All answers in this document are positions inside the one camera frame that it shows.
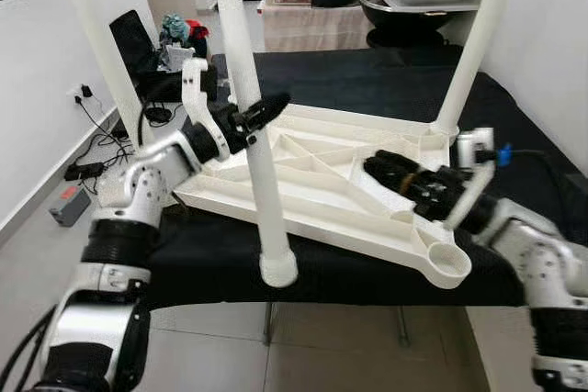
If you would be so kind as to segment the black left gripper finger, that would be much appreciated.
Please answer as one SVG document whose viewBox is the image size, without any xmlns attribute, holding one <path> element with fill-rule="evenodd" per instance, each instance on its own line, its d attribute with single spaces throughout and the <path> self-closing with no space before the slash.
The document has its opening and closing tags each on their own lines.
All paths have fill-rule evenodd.
<svg viewBox="0 0 588 392">
<path fill-rule="evenodd" d="M 290 93 L 261 95 L 259 101 L 243 112 L 243 130 L 247 133 L 260 131 L 273 122 L 289 106 Z"/>
</svg>

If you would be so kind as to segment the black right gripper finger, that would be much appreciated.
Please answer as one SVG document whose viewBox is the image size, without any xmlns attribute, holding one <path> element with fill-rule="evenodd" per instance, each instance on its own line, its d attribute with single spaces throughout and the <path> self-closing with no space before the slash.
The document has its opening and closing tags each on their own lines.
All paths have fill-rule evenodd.
<svg viewBox="0 0 588 392">
<path fill-rule="evenodd" d="M 434 171 L 424 168 L 412 158 L 393 151 L 377 152 L 378 182 L 428 182 L 434 178 Z"/>
<path fill-rule="evenodd" d="M 416 204 L 429 204 L 429 190 L 425 169 L 418 162 L 407 158 L 366 158 L 364 171 L 379 185 L 406 197 Z"/>
</svg>

